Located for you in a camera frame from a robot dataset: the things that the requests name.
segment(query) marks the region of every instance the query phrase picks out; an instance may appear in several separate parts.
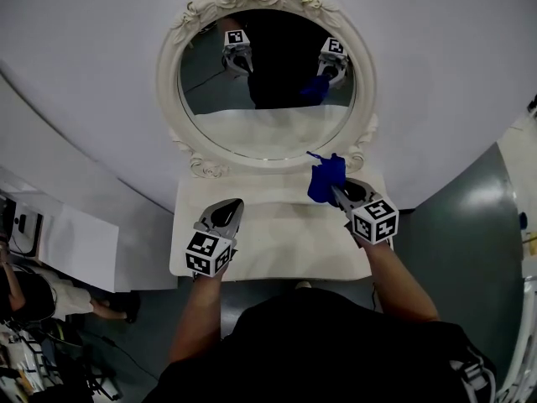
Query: gray floor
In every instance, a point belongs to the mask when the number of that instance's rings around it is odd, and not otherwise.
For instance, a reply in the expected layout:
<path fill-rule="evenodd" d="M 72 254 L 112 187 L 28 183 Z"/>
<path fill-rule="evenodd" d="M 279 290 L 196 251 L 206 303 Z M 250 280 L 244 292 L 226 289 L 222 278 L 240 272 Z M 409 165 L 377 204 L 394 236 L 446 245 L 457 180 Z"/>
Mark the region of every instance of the gray floor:
<path fill-rule="evenodd" d="M 464 327 L 496 364 L 499 382 L 503 381 L 522 309 L 522 249 L 513 190 L 498 147 L 494 145 L 414 213 L 403 216 L 399 231 L 396 251 L 430 293 L 442 319 Z M 231 332 L 244 309 L 294 284 L 282 280 L 225 284 L 223 333 Z M 313 285 L 371 307 L 371 279 Z M 108 336 L 159 375 L 190 287 L 190 280 L 180 279 L 177 290 L 142 293 L 139 319 L 131 326 L 88 317 L 86 328 Z M 124 401 L 140 402 L 154 379 L 116 349 L 93 338 L 88 341 L 95 344 L 96 356 L 117 371 Z"/>

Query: black cable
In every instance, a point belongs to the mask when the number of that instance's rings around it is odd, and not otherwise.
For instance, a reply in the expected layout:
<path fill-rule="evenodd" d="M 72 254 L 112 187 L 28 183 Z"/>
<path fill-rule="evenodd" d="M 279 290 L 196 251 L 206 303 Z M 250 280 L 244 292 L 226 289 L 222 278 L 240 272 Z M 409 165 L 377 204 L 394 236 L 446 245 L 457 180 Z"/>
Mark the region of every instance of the black cable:
<path fill-rule="evenodd" d="M 20 248 L 20 246 L 18 246 L 18 243 L 17 243 L 17 241 L 15 240 L 15 236 L 11 235 L 11 238 L 13 239 L 13 242 L 15 243 L 15 246 L 16 246 L 17 249 L 18 249 L 18 253 L 17 253 L 17 254 L 21 254 L 21 255 L 23 256 L 24 259 L 28 260 L 28 258 L 26 258 L 26 255 L 24 255 L 23 250 Z"/>
<path fill-rule="evenodd" d="M 130 360 L 134 363 L 134 365 L 136 365 L 136 367 L 138 367 L 140 370 L 142 370 L 145 374 L 148 374 L 149 376 L 151 376 L 154 380 L 156 380 L 157 382 L 159 382 L 159 378 L 157 378 L 154 374 L 152 374 L 151 372 L 148 372 L 148 370 L 144 369 L 140 364 L 138 364 L 138 362 L 130 355 L 130 353 L 128 353 L 127 351 L 125 351 L 125 349 L 123 348 L 120 348 L 116 345 L 116 343 L 111 340 L 110 338 L 107 338 L 106 336 L 99 336 L 98 334 L 95 334 L 94 332 L 88 332 L 87 330 L 82 330 L 83 332 L 87 333 L 87 334 L 91 334 L 92 336 L 96 337 L 96 338 L 100 338 L 104 343 L 110 345 L 111 347 L 113 348 L 117 348 L 119 349 L 122 353 L 124 353 L 125 355 L 127 355 Z"/>
<path fill-rule="evenodd" d="M 373 292 L 371 293 L 371 302 L 373 303 L 373 311 L 377 310 L 377 302 L 375 301 L 375 294 L 377 293 L 377 286 L 373 282 Z"/>
<path fill-rule="evenodd" d="M 224 69 L 223 71 L 219 71 L 219 72 L 215 73 L 215 74 L 212 75 L 211 77 L 205 79 L 202 83 L 199 83 L 198 85 L 195 85 L 195 86 L 193 86 L 192 88 L 186 90 L 186 91 L 185 91 L 185 94 L 188 94 L 189 92 L 191 92 L 192 90 L 195 90 L 195 89 L 198 88 L 199 86 L 205 85 L 208 81 L 210 81 L 211 79 L 217 77 L 218 75 L 221 75 L 221 74 L 224 73 L 225 71 L 226 71 L 226 69 Z"/>

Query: white wall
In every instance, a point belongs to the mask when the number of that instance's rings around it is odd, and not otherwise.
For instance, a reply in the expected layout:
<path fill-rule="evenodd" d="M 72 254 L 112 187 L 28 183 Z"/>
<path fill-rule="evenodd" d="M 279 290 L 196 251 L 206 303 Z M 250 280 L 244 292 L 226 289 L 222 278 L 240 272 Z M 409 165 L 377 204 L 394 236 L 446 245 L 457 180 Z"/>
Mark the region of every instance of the white wall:
<path fill-rule="evenodd" d="M 188 0 L 0 0 L 0 58 L 73 144 L 173 209 L 184 158 L 154 71 Z M 378 70 L 374 160 L 399 207 L 470 165 L 537 92 L 537 0 L 337 0 Z"/>
<path fill-rule="evenodd" d="M 101 288 L 127 291 L 176 287 L 176 278 L 169 272 L 173 215 L 70 145 L 1 76 L 0 166 L 68 206 L 45 231 L 44 236 L 50 239 L 45 254 L 55 256 L 47 258 L 47 264 L 87 282 L 89 279 L 73 272 L 87 270 L 87 264 L 66 264 L 78 261 L 80 255 L 72 254 L 76 250 L 84 253 L 84 261 L 91 261 L 90 267 L 94 268 L 89 283 Z M 84 222 L 76 226 L 74 221 Z M 112 246 L 114 238 L 117 254 L 115 247 L 107 251 L 113 253 L 105 267 L 99 252 L 105 244 Z M 92 245 L 98 249 L 88 249 Z M 104 274 L 101 285 L 95 281 L 99 274 Z"/>

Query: mirror frame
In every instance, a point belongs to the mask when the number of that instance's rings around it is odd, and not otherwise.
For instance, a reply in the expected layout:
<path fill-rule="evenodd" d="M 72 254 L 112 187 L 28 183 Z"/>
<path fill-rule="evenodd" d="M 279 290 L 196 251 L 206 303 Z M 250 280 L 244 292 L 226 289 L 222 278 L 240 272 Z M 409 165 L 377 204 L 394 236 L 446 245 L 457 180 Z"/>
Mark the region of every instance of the mirror frame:
<path fill-rule="evenodd" d="M 336 152 L 346 159 L 347 173 L 359 170 L 363 165 L 360 144 L 371 140 L 378 125 L 373 115 L 376 74 L 365 43 L 339 8 L 328 0 L 192 0 L 187 4 L 186 11 L 175 17 L 157 63 L 159 105 L 174 141 L 181 150 L 191 154 L 192 172 L 205 178 L 228 175 L 231 168 L 234 172 L 249 174 L 295 173 L 315 163 L 315 159 L 307 154 L 281 160 L 235 154 L 207 138 L 188 114 L 190 107 L 178 76 L 185 47 L 211 22 L 232 13 L 260 8 L 283 10 L 305 17 L 319 24 L 347 50 L 354 67 L 354 106 L 349 109 L 349 116 L 340 132 L 316 149 L 315 153 L 329 156 Z"/>

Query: blue rag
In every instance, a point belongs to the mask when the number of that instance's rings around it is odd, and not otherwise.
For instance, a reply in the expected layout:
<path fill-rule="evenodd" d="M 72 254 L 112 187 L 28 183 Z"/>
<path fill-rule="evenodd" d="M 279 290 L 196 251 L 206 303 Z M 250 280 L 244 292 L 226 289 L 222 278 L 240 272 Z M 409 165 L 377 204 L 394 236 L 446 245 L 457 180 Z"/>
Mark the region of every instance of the blue rag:
<path fill-rule="evenodd" d="M 317 203 L 329 202 L 337 207 L 332 186 L 342 188 L 345 185 L 345 159 L 332 154 L 330 159 L 308 152 L 312 157 L 321 160 L 321 165 L 311 166 L 311 182 L 308 188 L 308 197 Z"/>
<path fill-rule="evenodd" d="M 300 95 L 308 106 L 319 106 L 325 100 L 330 90 L 330 78 L 320 75 L 308 80 Z"/>

